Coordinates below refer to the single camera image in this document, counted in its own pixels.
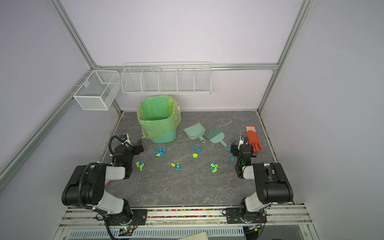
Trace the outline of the mint green hand brush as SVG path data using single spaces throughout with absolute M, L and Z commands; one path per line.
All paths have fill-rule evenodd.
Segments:
M 219 127 L 215 127 L 211 131 L 206 132 L 205 136 L 211 143 L 221 144 L 226 150 L 230 149 L 229 145 L 225 142 L 225 134 Z

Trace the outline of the mint green dustpan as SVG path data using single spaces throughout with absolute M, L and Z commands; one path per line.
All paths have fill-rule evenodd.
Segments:
M 204 138 L 206 129 L 200 122 L 183 129 L 183 131 L 191 140 L 199 139 L 203 144 L 206 142 L 206 139 Z

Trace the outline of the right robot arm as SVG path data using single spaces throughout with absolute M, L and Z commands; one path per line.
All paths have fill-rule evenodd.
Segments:
M 264 213 L 272 204 L 292 202 L 293 189 L 280 163 L 252 163 L 256 155 L 248 144 L 231 145 L 231 153 L 237 157 L 235 170 L 237 177 L 253 180 L 256 191 L 242 199 L 240 216 L 251 220 Z

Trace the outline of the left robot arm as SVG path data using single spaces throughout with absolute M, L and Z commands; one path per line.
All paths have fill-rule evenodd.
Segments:
M 127 134 L 112 136 L 108 143 L 112 157 L 110 164 L 90 163 L 77 166 L 63 193 L 65 206 L 80 207 L 104 216 L 131 219 L 129 202 L 105 190 L 106 182 L 129 179 L 133 171 L 133 158 L 144 151 L 142 141 L 132 145 Z

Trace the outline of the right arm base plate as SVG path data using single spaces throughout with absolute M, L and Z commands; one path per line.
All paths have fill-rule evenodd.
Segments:
M 240 207 L 236 207 L 225 208 L 222 210 L 222 213 L 227 218 L 228 224 L 264 224 L 267 222 L 266 211 L 248 212 Z

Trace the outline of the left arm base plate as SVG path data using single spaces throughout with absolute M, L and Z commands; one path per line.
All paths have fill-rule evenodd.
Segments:
M 107 217 L 109 226 L 143 226 L 146 224 L 148 209 L 133 209 L 128 215 L 123 213 Z

